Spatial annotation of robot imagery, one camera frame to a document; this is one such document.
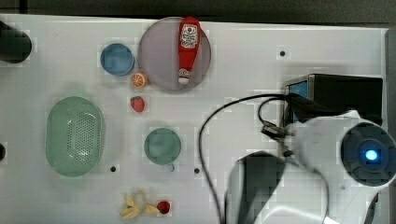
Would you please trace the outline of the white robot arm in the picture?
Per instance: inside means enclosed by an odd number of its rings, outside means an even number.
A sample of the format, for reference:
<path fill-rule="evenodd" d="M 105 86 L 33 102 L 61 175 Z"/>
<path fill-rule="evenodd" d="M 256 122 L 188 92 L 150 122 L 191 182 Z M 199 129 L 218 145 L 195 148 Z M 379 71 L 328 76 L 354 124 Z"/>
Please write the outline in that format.
<path fill-rule="evenodd" d="M 265 151 L 235 163 L 226 224 L 370 224 L 377 193 L 395 178 L 395 141 L 355 111 L 288 126 L 288 157 Z"/>

